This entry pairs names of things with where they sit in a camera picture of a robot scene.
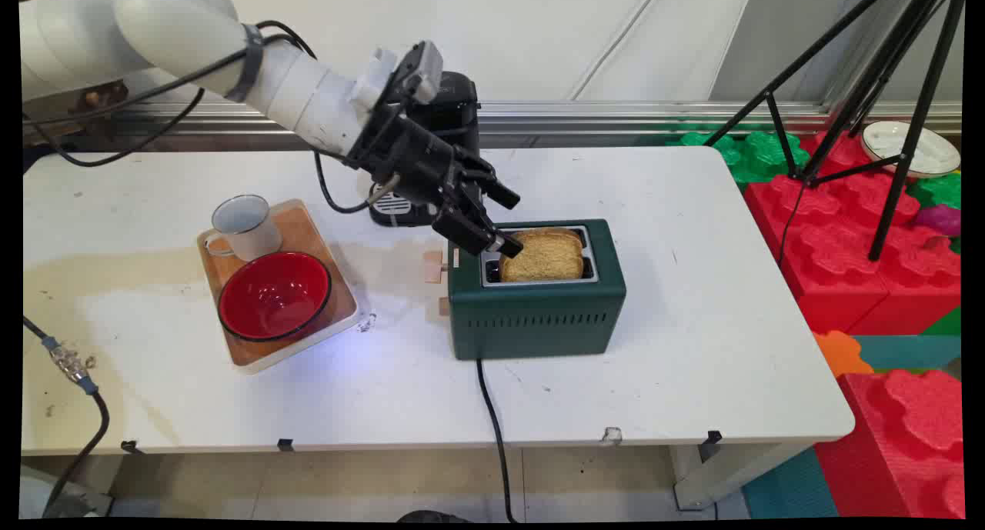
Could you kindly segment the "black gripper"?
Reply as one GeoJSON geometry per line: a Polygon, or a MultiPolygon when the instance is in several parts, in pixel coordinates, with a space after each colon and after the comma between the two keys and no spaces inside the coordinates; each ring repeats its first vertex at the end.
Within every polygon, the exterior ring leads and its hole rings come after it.
{"type": "Polygon", "coordinates": [[[430,228],[466,252],[517,256],[524,245],[490,221],[481,193],[453,192],[444,198],[441,193],[446,173],[455,163],[461,168],[461,179],[478,185],[500,206],[513,210],[521,200],[479,156],[475,103],[413,105],[383,129],[393,112],[396,106],[387,105],[373,113],[345,154],[345,165],[366,170],[380,184],[396,172],[400,175],[397,195],[417,205],[439,207],[430,228]]]}

